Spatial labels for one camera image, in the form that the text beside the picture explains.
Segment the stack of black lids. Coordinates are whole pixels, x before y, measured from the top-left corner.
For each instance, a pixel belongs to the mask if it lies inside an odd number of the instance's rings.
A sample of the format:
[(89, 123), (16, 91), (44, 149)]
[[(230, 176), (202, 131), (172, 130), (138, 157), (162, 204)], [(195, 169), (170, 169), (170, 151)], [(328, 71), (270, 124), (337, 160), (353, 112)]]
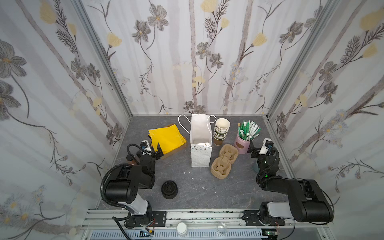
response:
[(178, 191), (177, 184), (172, 180), (164, 182), (161, 188), (162, 195), (167, 200), (174, 199), (177, 196)]

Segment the brown pulp cup carrier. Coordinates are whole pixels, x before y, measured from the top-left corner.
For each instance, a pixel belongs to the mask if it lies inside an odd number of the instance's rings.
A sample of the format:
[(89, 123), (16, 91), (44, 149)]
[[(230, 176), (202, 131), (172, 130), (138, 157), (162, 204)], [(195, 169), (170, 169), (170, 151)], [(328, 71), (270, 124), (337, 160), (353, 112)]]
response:
[(223, 145), (219, 157), (214, 160), (211, 166), (211, 174), (220, 180), (227, 178), (238, 156), (239, 151), (236, 147), (229, 144)]

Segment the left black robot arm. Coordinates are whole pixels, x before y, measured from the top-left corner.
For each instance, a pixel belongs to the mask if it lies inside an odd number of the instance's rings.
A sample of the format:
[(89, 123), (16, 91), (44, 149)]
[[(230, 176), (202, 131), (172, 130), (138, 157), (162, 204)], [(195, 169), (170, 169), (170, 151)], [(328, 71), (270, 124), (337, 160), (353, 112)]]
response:
[(161, 148), (158, 148), (156, 152), (141, 155), (138, 165), (116, 165), (103, 177), (100, 187), (102, 200), (110, 206), (128, 211), (126, 217), (113, 217), (120, 229), (149, 229), (166, 225), (167, 212), (152, 211), (151, 204), (138, 193), (139, 189), (153, 188), (156, 160), (163, 155)]

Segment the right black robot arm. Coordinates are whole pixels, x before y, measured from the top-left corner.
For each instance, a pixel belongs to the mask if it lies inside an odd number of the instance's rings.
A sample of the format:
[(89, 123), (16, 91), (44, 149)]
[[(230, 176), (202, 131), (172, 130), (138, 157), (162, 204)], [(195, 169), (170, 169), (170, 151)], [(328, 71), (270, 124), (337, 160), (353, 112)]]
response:
[(243, 219), (248, 226), (283, 226), (286, 219), (314, 225), (333, 221), (332, 201), (315, 180), (290, 179), (277, 174), (280, 153), (273, 141), (265, 139), (260, 148), (250, 143), (247, 152), (256, 160), (257, 185), (266, 192), (288, 197), (286, 202), (262, 202), (257, 211), (244, 211)]

